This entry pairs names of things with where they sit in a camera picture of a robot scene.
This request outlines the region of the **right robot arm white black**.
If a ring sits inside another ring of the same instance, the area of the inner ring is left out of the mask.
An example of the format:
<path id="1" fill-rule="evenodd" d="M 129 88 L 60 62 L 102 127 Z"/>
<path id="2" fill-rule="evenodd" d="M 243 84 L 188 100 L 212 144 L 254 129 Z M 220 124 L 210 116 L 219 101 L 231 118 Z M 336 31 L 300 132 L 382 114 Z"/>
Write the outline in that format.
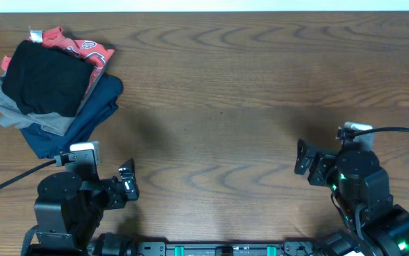
<path id="1" fill-rule="evenodd" d="M 329 151 L 300 139 L 294 172 L 331 190 L 346 227 L 316 242 L 315 255 L 409 255 L 409 212 L 394 202 L 388 172 L 368 142 L 345 140 Z"/>

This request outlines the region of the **black polo shirt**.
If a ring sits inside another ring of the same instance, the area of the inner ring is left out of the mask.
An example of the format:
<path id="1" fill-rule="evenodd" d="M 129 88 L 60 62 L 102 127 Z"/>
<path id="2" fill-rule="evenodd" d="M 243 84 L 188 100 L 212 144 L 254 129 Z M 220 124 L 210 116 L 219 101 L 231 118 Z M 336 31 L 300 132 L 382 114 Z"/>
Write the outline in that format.
<path id="1" fill-rule="evenodd" d="M 9 61 L 1 88 L 22 114 L 74 117 L 93 69 L 59 47 L 24 40 Z"/>

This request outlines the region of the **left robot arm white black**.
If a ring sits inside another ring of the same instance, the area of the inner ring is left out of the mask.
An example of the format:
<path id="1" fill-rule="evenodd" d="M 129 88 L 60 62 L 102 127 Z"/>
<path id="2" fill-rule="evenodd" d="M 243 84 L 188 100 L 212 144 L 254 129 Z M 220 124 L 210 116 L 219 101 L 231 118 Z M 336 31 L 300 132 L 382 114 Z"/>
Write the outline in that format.
<path id="1" fill-rule="evenodd" d="M 34 204 L 37 224 L 24 236 L 22 255 L 137 254 L 133 239 L 114 233 L 93 238 L 106 210 L 123 209 L 139 198 L 133 159 L 118 168 L 119 176 L 101 179 L 94 159 L 56 156 L 63 172 L 44 178 Z"/>

